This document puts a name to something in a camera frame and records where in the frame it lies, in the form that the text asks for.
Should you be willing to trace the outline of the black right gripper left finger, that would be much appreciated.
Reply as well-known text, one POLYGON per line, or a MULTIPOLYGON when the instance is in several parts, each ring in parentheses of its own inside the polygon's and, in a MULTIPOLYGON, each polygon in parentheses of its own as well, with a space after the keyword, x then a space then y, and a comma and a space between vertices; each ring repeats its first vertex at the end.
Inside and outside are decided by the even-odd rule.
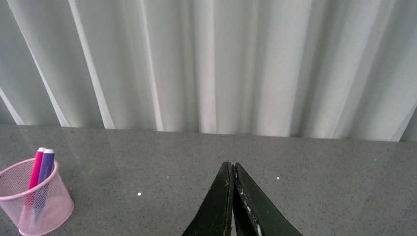
POLYGON ((232 226, 234 178, 232 164, 224 162, 184 236, 229 236, 232 226))

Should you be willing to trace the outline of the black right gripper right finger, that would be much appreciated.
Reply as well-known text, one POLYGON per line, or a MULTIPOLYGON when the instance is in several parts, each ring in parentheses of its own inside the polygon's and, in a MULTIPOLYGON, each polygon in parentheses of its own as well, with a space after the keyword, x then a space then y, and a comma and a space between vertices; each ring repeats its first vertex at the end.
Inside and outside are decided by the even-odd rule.
POLYGON ((240 163, 233 166, 233 213, 238 236, 300 236, 240 163))

